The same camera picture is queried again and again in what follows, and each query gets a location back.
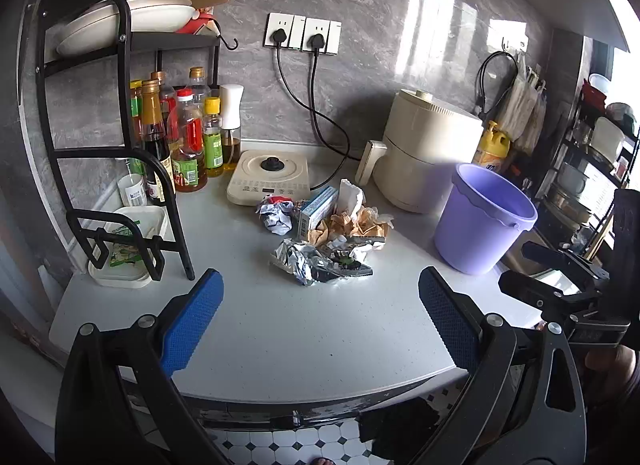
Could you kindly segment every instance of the wall outlet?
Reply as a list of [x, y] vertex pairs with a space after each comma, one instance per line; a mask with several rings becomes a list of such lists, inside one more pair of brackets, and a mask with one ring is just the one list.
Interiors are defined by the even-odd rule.
[[320, 50], [321, 54], [324, 54], [326, 49], [326, 42], [329, 36], [329, 21], [317, 20], [313, 18], [307, 18], [305, 23], [305, 33], [302, 34], [302, 51], [311, 52], [311, 46], [309, 45], [309, 39], [316, 34], [322, 34], [324, 37], [324, 48]]
[[278, 14], [276, 12], [272, 12], [271, 14], [269, 14], [269, 19], [267, 20], [267, 30], [264, 33], [264, 45], [276, 46], [271, 36], [277, 29], [282, 28], [287, 35], [287, 39], [282, 43], [282, 46], [286, 48], [289, 45], [289, 37], [291, 35], [292, 25], [292, 14]]

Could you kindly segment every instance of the dish rack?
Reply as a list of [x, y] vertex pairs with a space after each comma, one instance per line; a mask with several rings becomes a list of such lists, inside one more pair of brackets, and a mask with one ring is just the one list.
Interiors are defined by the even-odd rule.
[[[191, 264], [191, 258], [184, 239], [175, 193], [169, 175], [155, 156], [142, 150], [142, 148], [136, 147], [132, 142], [134, 132], [129, 103], [129, 61], [131, 52], [155, 52], [156, 71], [160, 71], [162, 70], [163, 50], [209, 48], [209, 73], [211, 74], [209, 87], [211, 89], [218, 89], [218, 60], [220, 58], [220, 39], [222, 36], [220, 38], [214, 38], [213, 36], [193, 36], [167, 32], [132, 32], [131, 14], [126, 0], [109, 0], [116, 5], [120, 13], [116, 45], [101, 48], [100, 50], [95, 50], [94, 52], [89, 52], [77, 57], [53, 60], [45, 63], [44, 53], [47, 29], [59, 23], [63, 18], [74, 19], [82, 12], [85, 12], [87, 8], [100, 1], [102, 0], [40, 0], [39, 5], [36, 4], [36, 2], [31, 2], [27, 6], [28, 12], [36, 11], [38, 13], [36, 17], [36, 101], [47, 158], [49, 159], [60, 198], [65, 206], [66, 222], [87, 258], [96, 268], [102, 268], [109, 259], [109, 250], [105, 241], [110, 241], [135, 246], [140, 251], [146, 270], [155, 281], [161, 279], [162, 271], [164, 270], [164, 255], [162, 251], [178, 252], [187, 278], [193, 281], [195, 279], [193, 265]], [[117, 56], [118, 62], [118, 103], [124, 146], [57, 149], [53, 143], [49, 124], [45, 86], [46, 78], [54, 73], [113, 55]], [[66, 190], [62, 172], [60, 171], [59, 160], [65, 158], [137, 158], [147, 166], [153, 168], [160, 179], [162, 190], [164, 191], [166, 210], [175, 241], [167, 241], [158, 235], [153, 236], [151, 239], [145, 238], [137, 225], [123, 214], [77, 209], [73, 207], [68, 191]], [[95, 220], [97, 222], [122, 224], [129, 228], [131, 235], [124, 236], [108, 233], [103, 227], [92, 230], [83, 227], [80, 220]], [[92, 247], [90, 242], [91, 239], [99, 248], [99, 255], [97, 256], [94, 255], [94, 247]]]

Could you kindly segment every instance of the metal screw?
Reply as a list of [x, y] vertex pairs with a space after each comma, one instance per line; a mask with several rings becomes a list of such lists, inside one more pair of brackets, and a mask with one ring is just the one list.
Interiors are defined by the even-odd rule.
[[156, 323], [156, 318], [153, 315], [143, 315], [138, 319], [138, 326], [140, 328], [151, 328]]
[[79, 331], [81, 335], [91, 335], [94, 332], [94, 325], [90, 322], [82, 324]]
[[559, 335], [562, 333], [562, 328], [557, 322], [550, 322], [549, 324], [546, 325], [546, 327], [549, 328], [549, 331], [551, 333], [555, 333], [556, 335]]
[[495, 327], [500, 327], [503, 324], [503, 320], [502, 317], [500, 317], [497, 313], [490, 313], [489, 315], [486, 316], [486, 321], [491, 325], [491, 326], [495, 326]]

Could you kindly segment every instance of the gray marble backsplash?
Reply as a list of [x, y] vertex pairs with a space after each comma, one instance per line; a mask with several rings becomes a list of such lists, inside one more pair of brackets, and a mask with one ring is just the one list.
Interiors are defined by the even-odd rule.
[[[523, 23], [529, 38], [527, 60], [547, 62], [552, 29], [524, 0], [237, 0], [216, 10], [226, 38], [238, 38], [234, 52], [222, 48], [220, 83], [244, 85], [242, 134], [248, 138], [318, 143], [309, 114], [286, 93], [277, 73], [275, 50], [262, 46], [267, 16], [286, 12], [342, 22], [338, 55], [322, 55], [316, 76], [316, 105], [350, 134], [362, 149], [380, 139], [393, 97], [399, 89], [423, 89], [471, 111], [481, 62], [495, 50], [488, 37], [499, 35], [501, 21]], [[283, 51], [287, 81], [307, 99], [310, 54]], [[168, 82], [187, 82], [190, 66], [206, 66], [206, 50], [165, 52]], [[132, 78], [154, 69], [151, 54], [132, 56]], [[490, 106], [510, 65], [492, 63], [486, 88]], [[50, 123], [57, 147], [118, 145], [114, 58], [47, 78]], [[27, 120], [34, 158], [52, 210], [65, 236], [70, 232], [50, 177], [44, 150], [38, 149], [37, 116]], [[344, 145], [329, 124], [325, 137]], [[118, 174], [113, 160], [66, 160], [62, 171], [77, 207], [90, 208]]]

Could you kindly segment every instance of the kitchen countertop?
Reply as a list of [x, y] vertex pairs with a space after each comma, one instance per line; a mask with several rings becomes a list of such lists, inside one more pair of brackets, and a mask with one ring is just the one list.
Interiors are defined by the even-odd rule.
[[[353, 178], [355, 168], [345, 164], [333, 185]], [[311, 182], [328, 170], [310, 165]], [[500, 293], [497, 268], [481, 276], [450, 268], [431, 241], [437, 219], [397, 209], [373, 182], [365, 188], [367, 204], [396, 217], [386, 246], [367, 256], [374, 275], [303, 287], [269, 264], [282, 238], [264, 228], [252, 207], [226, 200], [228, 180], [210, 179], [202, 190], [177, 197], [196, 279], [211, 267], [225, 283], [222, 305], [189, 365], [172, 377], [183, 395], [244, 403], [327, 401], [454, 369], [418, 298], [418, 277], [430, 265], [484, 313], [495, 311], [521, 327], [540, 319], [538, 310]], [[100, 286], [77, 273], [58, 307], [51, 342], [68, 353], [83, 323], [103, 331], [128, 327], [187, 293], [195, 281], [186, 278], [177, 253], [164, 255], [162, 280], [142, 289]], [[123, 368], [123, 376], [133, 379], [130, 369]]]

